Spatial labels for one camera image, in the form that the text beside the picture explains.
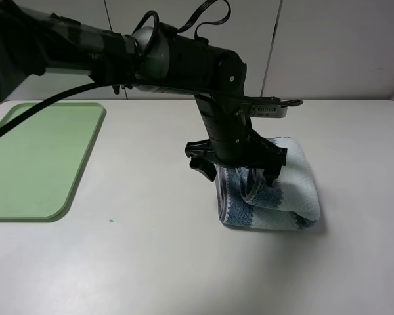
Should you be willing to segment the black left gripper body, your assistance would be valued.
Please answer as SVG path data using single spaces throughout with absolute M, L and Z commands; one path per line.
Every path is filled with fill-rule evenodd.
M 244 102 L 227 96 L 196 95 L 195 101 L 208 134 L 207 140 L 189 142 L 185 153 L 224 168 L 286 165 L 287 150 L 257 134 Z

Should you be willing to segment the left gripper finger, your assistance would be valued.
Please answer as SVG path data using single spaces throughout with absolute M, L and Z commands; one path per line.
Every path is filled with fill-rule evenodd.
M 216 178 L 216 167 L 209 161 L 199 157 L 191 157 L 189 166 L 205 176 L 209 181 L 214 181 Z
M 267 186 L 273 186 L 274 181 L 278 178 L 281 172 L 280 165 L 268 165 L 263 170 L 263 176 L 265 178 L 265 184 Z

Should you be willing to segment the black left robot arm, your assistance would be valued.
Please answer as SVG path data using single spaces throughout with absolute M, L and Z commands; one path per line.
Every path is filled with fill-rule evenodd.
M 256 133 L 251 118 L 256 109 L 285 108 L 289 102 L 246 96 L 246 65 L 239 55 L 183 32 L 160 22 L 153 10 L 132 35 L 123 35 L 0 1 L 0 102 L 31 75 L 81 72 L 91 79 L 4 124 L 0 138 L 51 104 L 101 87 L 191 95 L 208 139 L 187 144 L 190 167 L 209 180 L 216 178 L 218 166 L 260 169 L 272 185 L 286 164 L 287 151 Z

